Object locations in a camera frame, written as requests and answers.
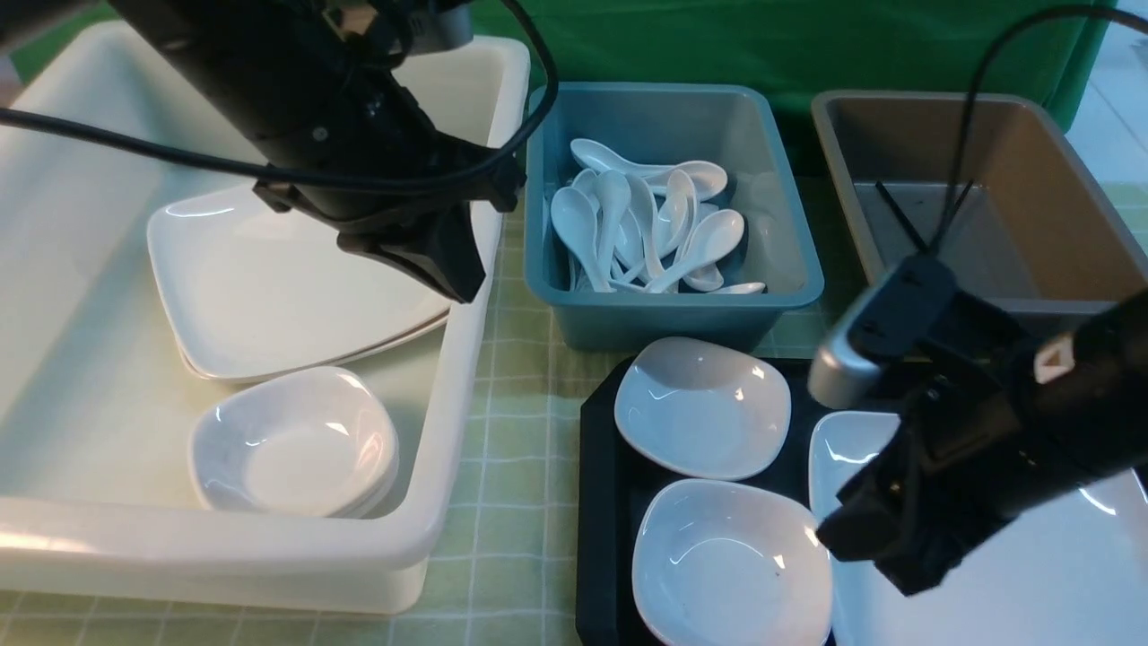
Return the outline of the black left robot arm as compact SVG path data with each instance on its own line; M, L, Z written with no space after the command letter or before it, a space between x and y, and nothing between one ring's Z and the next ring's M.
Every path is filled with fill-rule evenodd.
M515 207L526 176L514 153L543 114L501 148L471 143L435 127L395 76L414 55L471 42L470 3L373 1L363 33L333 25L325 1L115 1L113 8L265 163L9 108L5 126L253 179L255 195L277 213L298 210L335 229L342 252L385 263L458 303L478 297L484 264L470 205Z

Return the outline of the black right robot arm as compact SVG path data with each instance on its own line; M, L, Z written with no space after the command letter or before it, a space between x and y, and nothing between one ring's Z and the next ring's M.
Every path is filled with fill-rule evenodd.
M827 338L809 392L848 408L914 349L931 375L817 528L902 593L938 586L1024 512L1145 465L1145 294L1040 340L955 286L885 285Z

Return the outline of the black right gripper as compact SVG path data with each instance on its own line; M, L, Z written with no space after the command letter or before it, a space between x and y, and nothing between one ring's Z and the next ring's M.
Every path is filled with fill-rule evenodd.
M977 386L916 394L817 537L905 597L943 584L1022 512L1145 467L1145 306L1004 348Z

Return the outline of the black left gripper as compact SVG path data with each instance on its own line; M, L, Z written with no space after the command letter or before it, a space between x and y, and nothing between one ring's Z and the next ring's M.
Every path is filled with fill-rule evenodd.
M161 56L266 159L210 168L334 226L342 252L467 305L487 278L468 204L517 204L527 130L491 148L435 127L395 76L414 57L400 52L396 1L370 8L356 34L328 1L164 1Z

